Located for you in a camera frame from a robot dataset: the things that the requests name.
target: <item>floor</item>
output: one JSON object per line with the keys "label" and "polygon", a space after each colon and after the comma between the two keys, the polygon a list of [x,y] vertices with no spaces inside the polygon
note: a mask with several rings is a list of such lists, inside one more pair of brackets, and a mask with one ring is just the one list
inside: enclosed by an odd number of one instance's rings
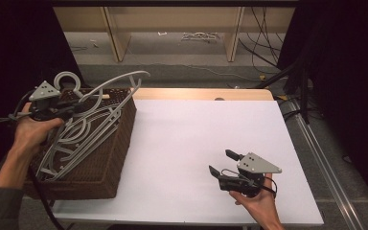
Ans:
{"label": "floor", "polygon": [[[256,40],[258,34],[241,35],[241,41],[253,48],[254,43],[248,36]],[[257,57],[253,57],[252,60],[251,54],[241,45],[238,46],[235,61],[228,62],[220,35],[216,40],[206,42],[182,40],[181,33],[133,34],[125,59],[119,63],[113,59],[106,34],[67,33],[66,37],[82,76],[90,85],[98,85],[111,77],[130,71],[146,70],[151,73],[151,78],[144,80],[143,87],[250,88],[278,72],[276,68]],[[281,49],[283,34],[270,34],[269,38],[272,47]],[[275,61],[266,47],[257,46],[255,51],[263,58]],[[286,80],[278,80],[268,89],[274,96],[282,96],[284,95],[282,87]],[[125,84],[126,82],[121,81],[117,86],[123,87]],[[346,152],[327,126],[327,119],[317,110],[311,87],[312,85],[310,85],[309,106],[313,110],[309,113],[310,124],[305,125],[299,115],[286,116],[286,124],[325,224],[319,227],[287,226],[287,229],[368,229],[368,188],[355,167],[348,162],[349,159],[343,158]],[[298,93],[289,96],[295,99],[278,101],[284,114],[297,109],[299,105]],[[325,172],[321,170],[318,154],[325,157],[330,170]],[[344,218],[346,213],[341,211],[343,206],[338,206],[340,201],[335,198],[327,182],[329,178],[326,175],[329,172],[333,173],[333,178],[347,197],[348,204],[353,206],[358,225],[361,227],[353,227],[352,223]],[[72,229],[107,229],[109,226],[109,223],[76,223]],[[20,216],[20,229],[55,229],[55,227],[48,220],[40,202],[25,197]],[[117,225],[111,229],[240,228]]]}

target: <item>electronic device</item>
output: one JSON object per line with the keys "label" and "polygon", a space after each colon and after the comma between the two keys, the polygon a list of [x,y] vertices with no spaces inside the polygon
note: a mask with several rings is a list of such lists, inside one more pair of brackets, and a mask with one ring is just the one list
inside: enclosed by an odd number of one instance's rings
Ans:
{"label": "electronic device", "polygon": [[[230,149],[227,149],[225,152],[229,158],[238,161],[237,167],[239,173],[226,169],[219,172],[212,166],[209,166],[210,173],[218,180],[221,190],[237,191],[245,196],[254,197],[261,189],[264,189],[272,192],[276,196],[276,191],[264,186],[265,179],[267,178],[265,177],[265,173],[281,173],[282,169],[253,152],[249,152],[246,155],[237,154]],[[237,176],[226,175],[223,173],[225,171],[234,173]]]}

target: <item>wicker basket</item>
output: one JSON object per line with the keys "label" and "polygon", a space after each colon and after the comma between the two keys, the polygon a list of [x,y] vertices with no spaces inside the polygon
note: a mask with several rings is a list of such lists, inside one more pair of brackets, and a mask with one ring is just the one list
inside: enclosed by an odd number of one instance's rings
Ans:
{"label": "wicker basket", "polygon": [[[106,89],[109,103],[121,102],[129,89]],[[62,94],[62,100],[74,99],[71,90]],[[100,199],[116,196],[122,167],[127,156],[130,136],[133,129],[136,107],[130,99],[123,107],[118,129],[99,147],[88,155],[76,168],[58,181],[40,181],[40,186],[48,199]],[[31,166],[35,172],[43,158],[43,152],[34,157]],[[32,181],[28,178],[24,185],[27,196],[39,198]]]}

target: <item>metal rail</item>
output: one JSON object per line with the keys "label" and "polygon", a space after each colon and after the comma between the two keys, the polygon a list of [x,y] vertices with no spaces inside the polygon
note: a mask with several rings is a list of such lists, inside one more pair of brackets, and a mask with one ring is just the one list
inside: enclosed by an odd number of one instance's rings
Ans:
{"label": "metal rail", "polygon": [[[289,106],[291,107],[291,109],[300,109],[298,103],[290,103]],[[333,194],[333,198],[337,206],[339,207],[342,216],[345,218],[349,229],[364,229],[355,207],[353,206],[352,202],[342,188],[342,185],[339,183],[339,180],[335,175],[334,170],[327,159],[327,156],[324,154],[324,151],[321,149],[321,146],[316,140],[316,137],[313,134],[310,125],[306,124],[300,114],[297,115],[297,122],[307,140],[307,143],[310,146],[312,155],[314,156],[315,161],[318,164],[318,167],[321,170],[331,190],[331,193]]]}

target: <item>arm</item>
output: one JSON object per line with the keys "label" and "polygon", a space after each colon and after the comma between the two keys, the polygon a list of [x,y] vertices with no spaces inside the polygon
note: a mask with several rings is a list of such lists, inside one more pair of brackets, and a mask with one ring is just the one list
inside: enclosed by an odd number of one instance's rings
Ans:
{"label": "arm", "polygon": [[[27,103],[24,112],[29,110]],[[23,183],[33,156],[39,152],[48,132],[62,124],[57,118],[36,122],[30,117],[18,121],[14,142],[0,170],[0,229],[18,229],[18,216],[23,197]]]}
{"label": "arm", "polygon": [[[265,176],[271,178],[272,174],[267,173]],[[269,179],[264,181],[264,185],[271,189],[271,181]],[[229,195],[236,200],[235,203],[237,205],[243,205],[252,218],[255,219],[264,230],[285,229],[280,222],[274,197],[271,192],[261,190],[259,194],[253,198],[246,197],[235,191],[230,191]]]}
{"label": "arm", "polygon": [[[23,112],[29,111],[29,106],[27,103]],[[52,128],[59,127],[62,123],[60,118],[37,122],[30,117],[24,117],[18,121],[13,145],[0,171],[0,188],[23,188],[29,164],[39,152],[40,143],[46,139]]]}

